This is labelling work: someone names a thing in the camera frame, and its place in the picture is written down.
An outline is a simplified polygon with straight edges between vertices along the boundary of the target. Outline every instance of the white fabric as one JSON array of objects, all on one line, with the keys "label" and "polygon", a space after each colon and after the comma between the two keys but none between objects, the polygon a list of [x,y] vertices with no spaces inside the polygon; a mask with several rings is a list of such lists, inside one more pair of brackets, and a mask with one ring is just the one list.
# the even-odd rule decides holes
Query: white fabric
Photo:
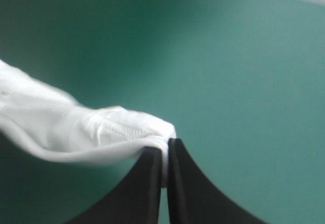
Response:
[{"label": "white fabric", "polygon": [[174,126],[122,107],[91,109],[68,93],[0,60],[0,130],[28,153],[53,162],[109,165],[157,147],[167,175]]}]

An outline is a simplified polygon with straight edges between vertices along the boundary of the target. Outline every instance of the white cloth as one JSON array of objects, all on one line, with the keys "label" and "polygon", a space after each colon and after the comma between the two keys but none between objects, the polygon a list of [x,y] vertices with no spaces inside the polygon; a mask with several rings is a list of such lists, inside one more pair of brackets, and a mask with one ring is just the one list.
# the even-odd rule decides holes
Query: white cloth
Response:
[{"label": "white cloth", "polygon": [[0,130],[28,153],[53,162],[109,165],[144,146],[161,149],[163,182],[174,126],[122,107],[91,109],[68,93],[0,60]]}]

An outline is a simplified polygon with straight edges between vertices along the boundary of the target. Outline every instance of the teal wall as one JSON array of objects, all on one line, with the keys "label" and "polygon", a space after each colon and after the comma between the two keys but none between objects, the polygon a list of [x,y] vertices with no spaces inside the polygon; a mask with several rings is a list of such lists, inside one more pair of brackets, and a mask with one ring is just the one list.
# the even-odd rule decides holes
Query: teal wall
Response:
[{"label": "teal wall", "polygon": [[[87,106],[172,122],[213,183],[260,218],[323,224],[324,25],[325,7],[296,0],[0,0],[0,58]],[[134,162],[0,151],[0,223],[63,223]]]}]

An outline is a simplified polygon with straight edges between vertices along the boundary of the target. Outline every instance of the black plastic piece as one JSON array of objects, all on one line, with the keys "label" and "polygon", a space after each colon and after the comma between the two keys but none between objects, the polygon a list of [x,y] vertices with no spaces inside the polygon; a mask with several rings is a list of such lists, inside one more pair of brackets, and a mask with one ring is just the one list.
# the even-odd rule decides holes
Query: black plastic piece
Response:
[{"label": "black plastic piece", "polygon": [[180,139],[169,140],[168,207],[171,224],[263,224],[217,189]]},{"label": "black plastic piece", "polygon": [[161,151],[146,147],[122,181],[104,198],[67,224],[157,224]]}]

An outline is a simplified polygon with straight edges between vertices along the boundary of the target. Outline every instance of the black curved edge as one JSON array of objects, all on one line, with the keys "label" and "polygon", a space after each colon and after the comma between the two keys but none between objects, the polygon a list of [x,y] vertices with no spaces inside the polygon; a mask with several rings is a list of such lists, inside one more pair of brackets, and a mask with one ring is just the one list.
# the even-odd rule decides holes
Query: black curved edge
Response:
[{"label": "black curved edge", "polygon": [[169,140],[167,192],[171,224],[265,223],[217,189],[198,168],[180,139]]},{"label": "black curved edge", "polygon": [[145,147],[110,193],[66,224],[157,224],[160,183],[161,151]]}]

